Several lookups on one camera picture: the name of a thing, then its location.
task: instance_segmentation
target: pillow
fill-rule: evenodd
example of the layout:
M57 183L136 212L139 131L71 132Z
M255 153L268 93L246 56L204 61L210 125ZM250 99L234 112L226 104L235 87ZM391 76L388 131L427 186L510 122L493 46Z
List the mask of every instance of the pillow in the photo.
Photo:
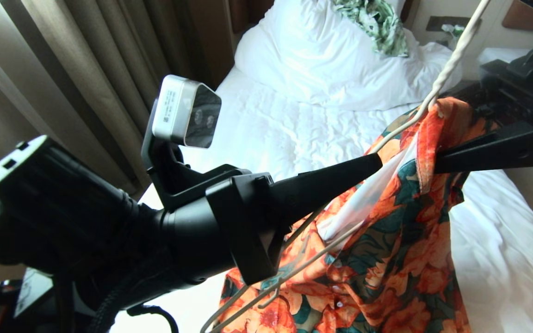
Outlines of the pillow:
M404 30L410 56L372 51L370 37L334 12L330 0L276 0L238 44L236 66L288 97L346 110L385 110L417 103L448 61L451 51L420 47ZM446 89L461 78L448 80Z

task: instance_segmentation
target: white bedsheet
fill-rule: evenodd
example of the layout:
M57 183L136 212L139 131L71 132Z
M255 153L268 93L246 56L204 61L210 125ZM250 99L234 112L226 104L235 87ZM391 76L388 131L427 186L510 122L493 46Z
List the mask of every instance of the white bedsheet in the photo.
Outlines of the white bedsheet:
M410 108L326 110L290 101L236 68L217 92L223 107L213 146L184 148L186 163L199 171L229 163L275 180L361 156ZM533 333L533 212L501 170L471 173L464 193L465 202L450 212L452 256L472 329ZM142 202L161 207L153 188ZM150 303L171 312L181 332L198 332L217 309L223 276ZM111 332L165 332L157 317L119 314Z

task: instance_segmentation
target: shirt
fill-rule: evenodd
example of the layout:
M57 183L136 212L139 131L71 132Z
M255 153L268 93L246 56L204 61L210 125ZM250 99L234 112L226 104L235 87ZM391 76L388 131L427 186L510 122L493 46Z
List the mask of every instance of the shirt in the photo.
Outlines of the shirt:
M378 141L414 111L389 125ZM493 124L476 117L468 104L440 99L379 151L384 166L376 175L393 168L386 172L389 176L374 175L335 198L283 252L277 277L323 249L329 240L322 234L352 226L355 221L347 216L353 214L364 223L342 250L302 270L281 286L275 301L263 309L254 306L223 332L469 332L451 258L448 216L450 208L463 201L461 188L468 173L435 174L434 166L440 148L460 145L491 128ZM361 187L368 190L359 191ZM367 204L371 198L374 202ZM219 320L252 301L277 277L251 286ZM239 271L231 270L221 304L242 286Z

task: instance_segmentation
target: hanger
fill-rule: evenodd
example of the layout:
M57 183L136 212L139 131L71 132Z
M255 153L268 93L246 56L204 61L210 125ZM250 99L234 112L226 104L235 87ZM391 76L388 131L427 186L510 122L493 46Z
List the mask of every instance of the hanger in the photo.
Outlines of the hanger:
M450 77L450 74L452 74L453 70L456 68L456 66L461 61L464 52L468 45L470 45L470 42L472 38L474 37L474 34L476 31L478 31L478 22L480 17L482 16L483 12L487 8L490 0L481 0L478 7L476 7L476 10L474 11L474 14L472 15L470 21L468 22L468 25L466 26L464 32L462 33L462 36L460 37L457 46L455 47L455 50L453 51L450 59L444 66L444 69L440 72L438 78L433 83L431 92L427 95L427 97L423 100L423 103L421 103L421 106L415 113L415 115L402 124L402 126L398 127L396 130L392 131L390 134L388 134L382 141L380 141L375 147L370 150L369 154L377 154L379 150L381 150L391 139L393 139L395 136L399 135L404 131L405 129L409 128L416 122L418 122L424 115L425 112L428 111L429 106L435 105L437 102L437 99L440 94L440 90L443 88L444 84L446 83L446 80ZM322 206L319 209L315 210L309 217L306 219L304 223L302 223L302 226L298 228L288 239L287 243L285 243L285 247L290 244L290 241L293 241L296 237L299 236L299 234L305 229L312 221L315 220L315 218L324 210L324 207ZM266 302L260 305L259 307L264 307L274 301L277 296L279 295L279 288L280 286L287 282L290 278L293 278L296 274L307 268L309 265L313 264L316 260L318 260L320 257L334 249L337 245L342 243L343 241L347 240L351 235L353 235L357 230L361 227L363 222L358 223L357 225L353 226L351 229L349 229L347 232L342 234L339 238L332 241L328 246L326 246L322 251L317 253L315 256L310 258L308 261L303 263L302 265L296 267L294 270L292 270L290 273L286 274L285 276L281 276L277 279L277 282L274 283L272 286L269 286L268 288L261 291L256 298L254 298L251 302L249 302L247 305L245 305L243 308L235 312L232 316L224 320L222 323L220 323L218 326L214 327L211 331L207 331L209 326L213 324L213 322L223 313L227 308L229 308L237 299L239 299L243 293L245 293L248 290L248 286L244 286L243 288L239 289L239 291L231 297L225 304L222 306L215 314L213 314L209 320L203 325L201 328L201 333L218 333L224 329L224 327L228 326L231 322L236 320L239 316L241 316L246 310L250 309L252 306L256 305L260 300L262 300L264 297L275 291L275 294L270 297L270 299Z

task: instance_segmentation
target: beige curtain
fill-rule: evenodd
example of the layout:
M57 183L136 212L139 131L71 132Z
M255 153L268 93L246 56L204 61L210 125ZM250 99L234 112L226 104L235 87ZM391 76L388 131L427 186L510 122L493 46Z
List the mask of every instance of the beige curtain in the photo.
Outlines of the beige curtain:
M179 0L0 2L0 158L46 134L117 187L145 189L140 150L161 79L215 87L224 77L201 47L203 17ZM226 25L217 13L211 21ZM230 68L233 56L222 57Z

